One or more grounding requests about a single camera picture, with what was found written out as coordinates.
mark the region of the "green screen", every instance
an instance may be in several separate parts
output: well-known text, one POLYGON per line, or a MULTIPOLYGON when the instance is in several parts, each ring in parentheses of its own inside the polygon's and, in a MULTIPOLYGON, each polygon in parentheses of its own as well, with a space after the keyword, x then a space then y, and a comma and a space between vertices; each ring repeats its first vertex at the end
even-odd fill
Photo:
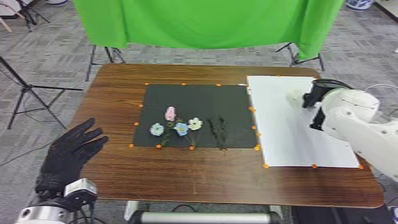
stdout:
POLYGON ((75 0, 91 43, 240 48, 294 42, 317 57, 343 0, 75 0))

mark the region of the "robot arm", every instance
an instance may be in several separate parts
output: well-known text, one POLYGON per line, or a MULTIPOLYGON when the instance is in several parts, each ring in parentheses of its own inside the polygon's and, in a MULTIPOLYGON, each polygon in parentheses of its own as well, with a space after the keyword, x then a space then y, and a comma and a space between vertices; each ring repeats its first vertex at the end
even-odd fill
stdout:
POLYGON ((304 108, 322 102, 311 127, 347 141, 359 156, 398 182, 398 120, 372 123, 381 101, 336 80, 317 80, 304 108))

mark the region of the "white foam board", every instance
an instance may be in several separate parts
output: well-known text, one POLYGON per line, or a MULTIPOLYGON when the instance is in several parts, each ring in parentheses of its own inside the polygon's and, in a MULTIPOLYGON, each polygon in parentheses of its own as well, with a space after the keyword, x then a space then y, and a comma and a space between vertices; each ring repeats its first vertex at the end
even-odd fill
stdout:
POLYGON ((249 95, 265 164, 359 168, 349 142, 310 128, 318 108, 303 108, 311 77, 249 76, 249 95))

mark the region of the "black cloth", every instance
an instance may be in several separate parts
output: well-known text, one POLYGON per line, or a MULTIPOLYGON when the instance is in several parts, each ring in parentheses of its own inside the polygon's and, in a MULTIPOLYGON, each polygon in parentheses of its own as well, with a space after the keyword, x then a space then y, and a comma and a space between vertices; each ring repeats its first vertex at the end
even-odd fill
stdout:
MULTIPOLYGON (((153 136, 150 129, 155 123, 167 126, 166 110, 169 106, 176 108, 176 118, 182 118, 185 123, 196 117, 205 122, 199 130, 198 147, 219 148, 208 120, 221 120, 221 118, 226 121, 226 148, 253 148, 256 146, 255 118, 249 111, 246 86, 150 85, 143 104, 134 136, 137 146, 155 147, 160 144, 162 136, 153 136)), ((189 147, 189 145, 185 137, 180 137, 173 131, 167 146, 189 147)))

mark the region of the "gloved hand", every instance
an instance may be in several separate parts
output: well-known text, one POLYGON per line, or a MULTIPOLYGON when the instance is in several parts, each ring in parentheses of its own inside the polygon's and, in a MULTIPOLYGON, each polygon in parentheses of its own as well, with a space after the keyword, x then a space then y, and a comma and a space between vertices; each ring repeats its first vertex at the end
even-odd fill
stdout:
POLYGON ((93 141, 104 134, 102 128, 88 132, 93 125, 95 118, 68 131, 52 144, 36 180, 36 192, 43 199, 56 198, 64 193, 66 185, 80 178, 84 164, 109 142, 107 136, 93 141))

